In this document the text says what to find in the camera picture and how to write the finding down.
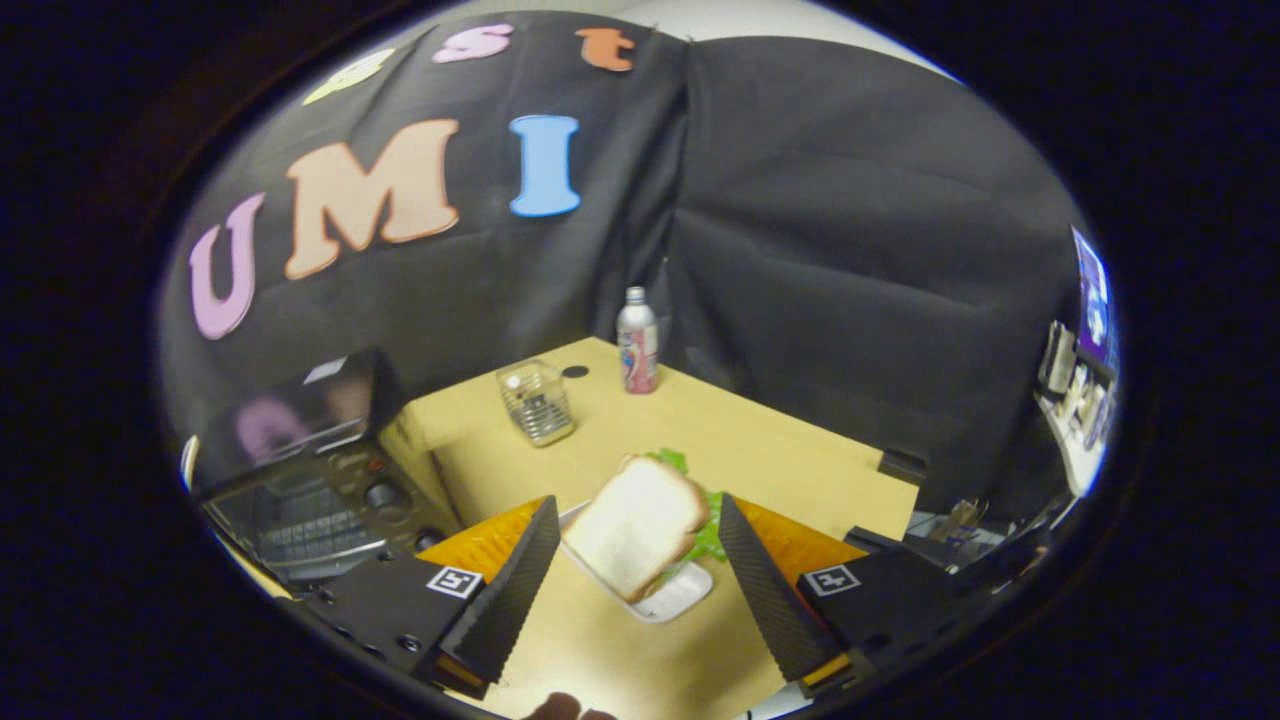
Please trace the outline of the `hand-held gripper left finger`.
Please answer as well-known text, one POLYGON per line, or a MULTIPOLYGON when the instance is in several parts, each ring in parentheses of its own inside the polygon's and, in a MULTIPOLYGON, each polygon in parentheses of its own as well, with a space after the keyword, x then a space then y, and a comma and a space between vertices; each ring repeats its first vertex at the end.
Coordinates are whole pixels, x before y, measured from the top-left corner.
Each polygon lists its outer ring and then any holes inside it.
POLYGON ((483 700, 559 544, 556 498, 536 497, 417 553, 381 550, 301 600, 300 611, 421 684, 483 700))

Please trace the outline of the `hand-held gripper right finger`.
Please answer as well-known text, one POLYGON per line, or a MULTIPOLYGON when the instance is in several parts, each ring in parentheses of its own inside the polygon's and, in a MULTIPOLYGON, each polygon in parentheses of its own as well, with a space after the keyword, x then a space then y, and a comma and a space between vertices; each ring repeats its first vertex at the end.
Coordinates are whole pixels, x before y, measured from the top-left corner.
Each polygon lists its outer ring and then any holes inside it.
POLYGON ((774 665, 809 700, 865 694, 960 629, 954 578, 901 541, 838 541, 733 495, 718 537, 774 665))

